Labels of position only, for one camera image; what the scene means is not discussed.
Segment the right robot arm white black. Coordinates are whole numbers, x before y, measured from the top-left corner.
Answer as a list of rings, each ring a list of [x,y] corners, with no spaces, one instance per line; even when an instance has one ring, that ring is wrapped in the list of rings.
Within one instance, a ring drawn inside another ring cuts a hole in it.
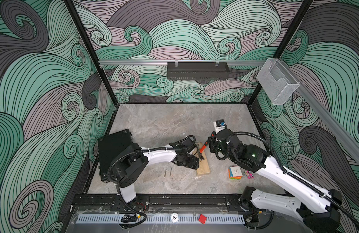
[[[283,188],[287,193],[271,194],[254,187],[246,187],[240,197],[243,209],[270,210],[301,221],[315,233],[334,233],[340,225],[341,194],[326,190],[291,170],[279,165],[271,153],[257,145],[244,144],[238,137],[263,138],[248,132],[217,129],[209,137],[210,152],[222,154],[219,160],[229,159],[235,165],[263,176]]]

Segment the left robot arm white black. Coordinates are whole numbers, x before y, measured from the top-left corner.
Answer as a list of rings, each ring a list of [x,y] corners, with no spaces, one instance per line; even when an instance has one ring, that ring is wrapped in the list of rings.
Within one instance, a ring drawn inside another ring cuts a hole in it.
[[[117,186],[125,203],[129,203],[136,199],[134,183],[146,167],[173,163],[196,170],[199,168],[199,158],[193,154],[193,150],[197,148],[196,137],[193,135],[156,148],[141,148],[133,143],[110,163],[107,179]]]

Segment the wooden block with nails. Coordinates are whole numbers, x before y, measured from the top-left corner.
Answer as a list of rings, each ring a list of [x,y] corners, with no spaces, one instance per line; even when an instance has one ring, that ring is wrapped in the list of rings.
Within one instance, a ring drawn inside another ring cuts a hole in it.
[[[196,175],[199,176],[204,176],[204,175],[209,175],[211,173],[210,168],[209,168],[209,163],[205,154],[205,151],[203,151],[202,153],[200,153],[200,149],[203,147],[202,143],[197,142],[196,143],[198,150],[194,153],[194,155],[199,158],[199,168],[196,170]]]

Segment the claw hammer red black handle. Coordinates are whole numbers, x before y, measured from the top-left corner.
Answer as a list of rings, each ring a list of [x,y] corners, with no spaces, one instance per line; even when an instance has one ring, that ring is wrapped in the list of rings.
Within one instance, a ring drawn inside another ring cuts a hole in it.
[[[203,144],[203,146],[198,150],[198,157],[200,160],[204,160],[204,156],[202,155],[202,153],[204,152],[204,150],[206,149],[206,147],[209,145],[210,140],[207,139],[206,142]]]

